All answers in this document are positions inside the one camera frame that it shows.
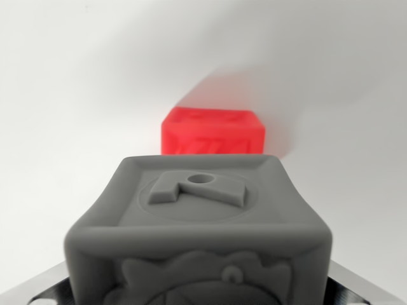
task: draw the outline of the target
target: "metal platform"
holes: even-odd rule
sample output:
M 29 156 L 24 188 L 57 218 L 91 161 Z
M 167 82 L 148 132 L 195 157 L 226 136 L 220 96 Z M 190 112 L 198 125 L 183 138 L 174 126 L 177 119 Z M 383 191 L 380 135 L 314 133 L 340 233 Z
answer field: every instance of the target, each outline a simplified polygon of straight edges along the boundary
M 64 262 L 0 295 L 1 305 L 75 305 Z M 407 305 L 331 261 L 324 305 Z

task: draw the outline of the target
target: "white backdrop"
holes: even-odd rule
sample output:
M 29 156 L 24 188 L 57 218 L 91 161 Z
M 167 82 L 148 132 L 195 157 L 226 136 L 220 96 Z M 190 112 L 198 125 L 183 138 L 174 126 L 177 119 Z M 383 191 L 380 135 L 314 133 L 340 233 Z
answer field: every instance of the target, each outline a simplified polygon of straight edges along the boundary
M 333 259 L 407 300 L 405 1 L 0 2 L 0 293 L 64 259 L 70 225 L 212 71 L 252 109 Z

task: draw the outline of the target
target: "cube face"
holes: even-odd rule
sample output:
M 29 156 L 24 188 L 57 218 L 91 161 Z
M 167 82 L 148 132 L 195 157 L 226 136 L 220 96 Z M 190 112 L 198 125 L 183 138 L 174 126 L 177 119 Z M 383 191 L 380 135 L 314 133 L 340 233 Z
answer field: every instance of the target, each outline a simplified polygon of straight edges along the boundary
M 322 304 L 330 250 L 328 227 L 265 155 L 127 158 L 66 239 L 78 305 L 245 304 L 243 291 L 247 304 Z
M 261 154 L 264 140 L 251 111 L 175 107 L 162 124 L 162 154 Z

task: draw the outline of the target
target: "gray cube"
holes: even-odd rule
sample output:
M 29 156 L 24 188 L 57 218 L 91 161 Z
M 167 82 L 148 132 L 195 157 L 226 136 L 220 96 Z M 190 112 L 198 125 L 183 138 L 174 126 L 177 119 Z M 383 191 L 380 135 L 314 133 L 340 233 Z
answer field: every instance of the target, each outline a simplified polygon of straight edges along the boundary
M 332 235 L 266 155 L 124 159 L 68 232 L 77 305 L 320 305 Z

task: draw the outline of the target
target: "red cube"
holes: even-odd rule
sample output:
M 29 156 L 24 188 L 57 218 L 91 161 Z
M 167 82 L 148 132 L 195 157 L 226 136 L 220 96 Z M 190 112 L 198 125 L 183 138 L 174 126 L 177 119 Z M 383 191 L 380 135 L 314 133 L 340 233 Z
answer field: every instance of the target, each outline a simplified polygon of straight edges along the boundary
M 252 111 L 175 107 L 162 123 L 162 154 L 261 154 L 264 141 Z

